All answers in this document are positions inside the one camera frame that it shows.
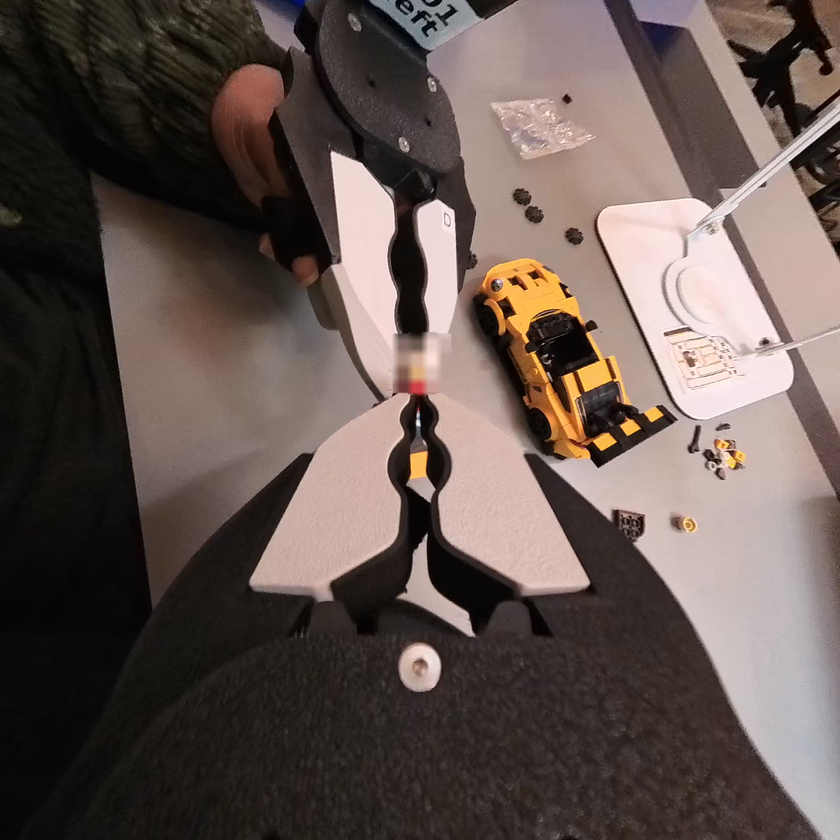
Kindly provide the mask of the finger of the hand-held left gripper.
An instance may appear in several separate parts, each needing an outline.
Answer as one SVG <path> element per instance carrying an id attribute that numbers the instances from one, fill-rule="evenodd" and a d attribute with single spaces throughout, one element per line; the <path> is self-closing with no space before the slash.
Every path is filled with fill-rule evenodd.
<path id="1" fill-rule="evenodd" d="M 455 211 L 439 199 L 414 210 L 416 243 L 423 262 L 423 309 L 427 332 L 450 331 L 459 296 Z"/>
<path id="2" fill-rule="evenodd" d="M 355 369 L 384 401 L 393 394 L 397 332 L 394 195 L 360 161 L 332 151 L 330 164 L 339 259 L 320 279 L 322 295 Z"/>

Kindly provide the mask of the clear plastic bag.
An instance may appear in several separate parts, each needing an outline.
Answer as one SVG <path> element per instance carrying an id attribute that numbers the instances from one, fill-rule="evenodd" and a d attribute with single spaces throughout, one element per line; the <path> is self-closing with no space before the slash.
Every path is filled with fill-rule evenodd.
<path id="1" fill-rule="evenodd" d="M 490 108 L 523 161 L 573 151 L 595 137 L 564 116 L 551 99 L 493 101 Z"/>

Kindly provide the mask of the white desk stand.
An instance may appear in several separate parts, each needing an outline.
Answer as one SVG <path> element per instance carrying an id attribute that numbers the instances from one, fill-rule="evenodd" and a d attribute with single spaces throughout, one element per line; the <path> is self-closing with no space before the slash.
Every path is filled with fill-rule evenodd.
<path id="1" fill-rule="evenodd" d="M 724 229 L 745 200 L 838 122 L 835 102 L 716 207 L 680 198 L 608 206 L 599 213 L 595 226 L 605 254 L 672 402 L 687 417 L 706 421 L 785 392 L 794 379 L 788 355 L 838 334 L 836 326 L 782 341 Z M 745 376 L 684 392 L 663 338 L 680 327 L 727 339 Z"/>

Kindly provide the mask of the person's left forearm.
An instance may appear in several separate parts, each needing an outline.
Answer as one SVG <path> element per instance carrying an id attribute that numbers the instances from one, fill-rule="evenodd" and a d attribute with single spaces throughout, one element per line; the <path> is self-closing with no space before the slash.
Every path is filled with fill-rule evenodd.
<path id="1" fill-rule="evenodd" d="M 2 2 L 6 83 L 87 166 L 247 228 L 211 114 L 237 70 L 285 57 L 252 2 Z"/>

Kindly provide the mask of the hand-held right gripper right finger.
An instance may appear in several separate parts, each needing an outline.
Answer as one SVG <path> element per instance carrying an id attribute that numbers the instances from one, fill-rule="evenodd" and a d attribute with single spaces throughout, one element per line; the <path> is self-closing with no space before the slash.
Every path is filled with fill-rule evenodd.
<path id="1" fill-rule="evenodd" d="M 442 547 L 515 595 L 586 590 L 590 579 L 522 447 L 449 396 L 427 400 L 429 477 Z"/>

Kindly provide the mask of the lego sticker sheet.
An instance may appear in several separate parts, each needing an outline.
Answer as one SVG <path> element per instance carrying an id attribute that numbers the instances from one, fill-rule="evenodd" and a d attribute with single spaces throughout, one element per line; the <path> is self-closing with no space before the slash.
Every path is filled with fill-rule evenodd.
<path id="1" fill-rule="evenodd" d="M 699 392 L 746 375 L 738 353 L 720 335 L 703 335 L 680 327 L 666 331 L 663 338 L 679 385 L 686 393 Z"/>

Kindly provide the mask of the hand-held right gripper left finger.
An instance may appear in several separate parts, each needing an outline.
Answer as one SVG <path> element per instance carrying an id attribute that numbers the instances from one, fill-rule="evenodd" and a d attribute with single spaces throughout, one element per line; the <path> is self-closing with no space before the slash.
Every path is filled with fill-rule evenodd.
<path id="1" fill-rule="evenodd" d="M 316 450 L 249 586 L 315 601 L 388 601 L 411 573 L 406 484 L 416 398 L 395 395 Z"/>

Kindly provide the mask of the yellow lego car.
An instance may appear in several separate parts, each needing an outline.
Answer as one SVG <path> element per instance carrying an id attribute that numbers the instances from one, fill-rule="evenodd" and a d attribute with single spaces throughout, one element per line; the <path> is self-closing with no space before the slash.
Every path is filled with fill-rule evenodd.
<path id="1" fill-rule="evenodd" d="M 476 318 L 520 391 L 544 454 L 600 468 L 676 423 L 666 406 L 632 404 L 613 355 L 576 297 L 533 259 L 493 267 L 474 298 Z"/>

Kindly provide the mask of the person's left hand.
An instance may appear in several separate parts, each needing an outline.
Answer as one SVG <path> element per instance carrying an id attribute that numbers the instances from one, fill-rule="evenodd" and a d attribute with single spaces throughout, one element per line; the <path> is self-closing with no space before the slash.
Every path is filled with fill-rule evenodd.
<path id="1" fill-rule="evenodd" d="M 268 197 L 289 197 L 277 162 L 270 119 L 285 97 L 280 71 L 250 64 L 234 71 L 211 113 L 213 141 L 239 191 L 258 209 Z"/>

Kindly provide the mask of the pile of small lego parts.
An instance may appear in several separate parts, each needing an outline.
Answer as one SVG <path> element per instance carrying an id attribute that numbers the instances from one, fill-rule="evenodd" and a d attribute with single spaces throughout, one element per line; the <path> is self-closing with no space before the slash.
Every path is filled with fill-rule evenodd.
<path id="1" fill-rule="evenodd" d="M 736 440 L 730 436 L 732 426 L 721 422 L 715 426 L 715 433 L 708 446 L 700 451 L 703 466 L 718 480 L 727 480 L 730 474 L 743 472 L 747 468 L 747 456 Z"/>

